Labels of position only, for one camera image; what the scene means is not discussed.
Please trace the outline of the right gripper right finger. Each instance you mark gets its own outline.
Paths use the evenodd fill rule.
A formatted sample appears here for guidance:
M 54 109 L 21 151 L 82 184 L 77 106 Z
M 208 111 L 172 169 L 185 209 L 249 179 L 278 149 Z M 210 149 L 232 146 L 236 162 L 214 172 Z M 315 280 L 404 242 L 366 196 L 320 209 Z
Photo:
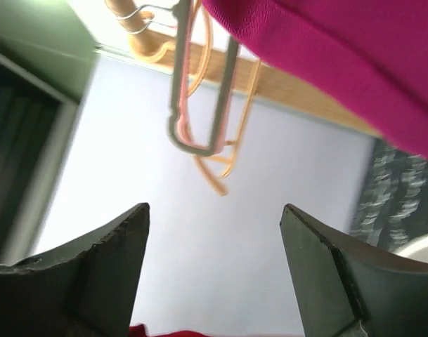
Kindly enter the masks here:
M 280 231 L 305 336 L 428 336 L 428 263 L 366 244 L 292 204 Z

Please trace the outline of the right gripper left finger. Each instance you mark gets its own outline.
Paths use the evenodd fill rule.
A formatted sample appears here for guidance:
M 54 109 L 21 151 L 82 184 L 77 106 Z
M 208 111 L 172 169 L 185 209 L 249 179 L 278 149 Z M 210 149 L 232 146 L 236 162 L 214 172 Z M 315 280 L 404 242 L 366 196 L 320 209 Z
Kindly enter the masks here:
M 127 336 L 149 227 L 149 204 L 137 204 L 61 246 L 0 265 L 0 336 Z

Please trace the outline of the white plastic laundry basket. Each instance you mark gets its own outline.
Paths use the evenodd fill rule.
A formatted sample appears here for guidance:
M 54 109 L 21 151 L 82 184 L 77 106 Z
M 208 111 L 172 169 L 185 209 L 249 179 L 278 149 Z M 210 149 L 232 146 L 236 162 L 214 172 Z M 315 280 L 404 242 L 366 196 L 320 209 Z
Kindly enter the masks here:
M 394 253 L 404 258 L 428 263 L 428 234 L 412 240 Z

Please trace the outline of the cream plastic hanger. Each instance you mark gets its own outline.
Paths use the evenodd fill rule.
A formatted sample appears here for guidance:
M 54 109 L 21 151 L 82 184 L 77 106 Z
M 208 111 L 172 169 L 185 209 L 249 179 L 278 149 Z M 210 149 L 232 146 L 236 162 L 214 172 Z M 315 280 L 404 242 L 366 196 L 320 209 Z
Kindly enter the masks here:
M 193 12 L 191 15 L 192 19 L 196 19 L 198 11 L 202 12 L 202 17 L 205 25 L 205 45 L 202 47 L 200 60 L 197 62 L 197 70 L 194 75 L 193 82 L 189 86 L 188 95 L 192 95 L 197 90 L 202 80 L 206 78 L 209 61 L 212 59 L 213 51 L 212 19 L 200 1 L 196 1 L 194 4 Z M 261 61 L 256 60 L 252 66 L 252 72 L 250 73 L 247 82 L 247 99 L 242 109 L 241 120 L 238 124 L 235 138 L 232 140 L 226 139 L 227 123 L 230 112 L 230 100 L 232 96 L 232 93 L 228 92 L 226 96 L 226 113 L 223 114 L 221 117 L 219 151 L 217 151 L 216 154 L 210 157 L 200 157 L 197 155 L 193 157 L 197 168 L 200 170 L 200 173 L 204 176 L 204 178 L 211 185 L 211 187 L 221 196 L 225 196 L 228 194 L 227 187 L 221 182 L 221 179 L 228 177 L 236 164 L 245 128 L 248 122 L 249 111 L 251 110 L 254 96 L 257 91 L 257 80 L 259 79 L 261 68 Z M 212 172 L 210 168 L 208 168 L 205 163 L 206 160 L 224 164 L 225 169 L 222 173 L 216 175 Z

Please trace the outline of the grey wire hanger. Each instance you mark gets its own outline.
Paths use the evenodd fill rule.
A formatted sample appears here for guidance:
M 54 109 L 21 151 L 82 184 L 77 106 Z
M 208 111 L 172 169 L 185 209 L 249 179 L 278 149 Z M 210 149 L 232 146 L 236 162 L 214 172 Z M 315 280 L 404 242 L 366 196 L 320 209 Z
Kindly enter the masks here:
M 106 1 L 106 6 L 115 15 L 117 22 L 128 34 L 131 52 L 137 60 L 148 64 L 160 64 L 167 54 L 174 57 L 174 70 L 170 95 L 170 116 L 168 120 L 169 137 L 180 150 L 199 157 L 218 154 L 225 146 L 225 132 L 228 118 L 229 100 L 233 85 L 233 73 L 238 56 L 239 44 L 233 38 L 229 40 L 223 78 L 213 113 L 208 143 L 195 143 L 190 132 L 188 98 L 202 83 L 208 69 L 212 52 L 212 22 L 209 14 L 199 1 L 178 1 L 170 8 L 143 4 L 137 6 L 134 1 Z M 146 8 L 166 11 L 176 19 L 176 36 L 161 44 L 152 41 L 154 15 Z M 202 11 L 205 22 L 205 45 L 197 62 L 193 80 L 189 81 L 190 50 L 193 23 L 198 11 Z

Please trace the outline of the pink plastic hanger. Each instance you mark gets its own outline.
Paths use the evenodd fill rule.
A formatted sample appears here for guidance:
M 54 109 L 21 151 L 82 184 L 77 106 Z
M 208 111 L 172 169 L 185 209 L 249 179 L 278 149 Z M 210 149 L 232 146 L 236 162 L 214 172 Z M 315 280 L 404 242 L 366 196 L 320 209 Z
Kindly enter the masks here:
M 214 110 L 209 143 L 206 146 L 194 143 L 190 136 L 190 119 L 188 113 L 188 70 L 190 38 L 195 14 L 188 14 L 179 20 L 176 39 L 175 70 L 171 88 L 171 115 L 168 121 L 169 136 L 174 144 L 184 152 L 200 157 L 218 154 L 223 148 L 225 118 L 228 115 L 228 104 L 233 79 L 233 70 L 238 51 L 238 44 L 230 40 L 223 71 L 223 79 Z

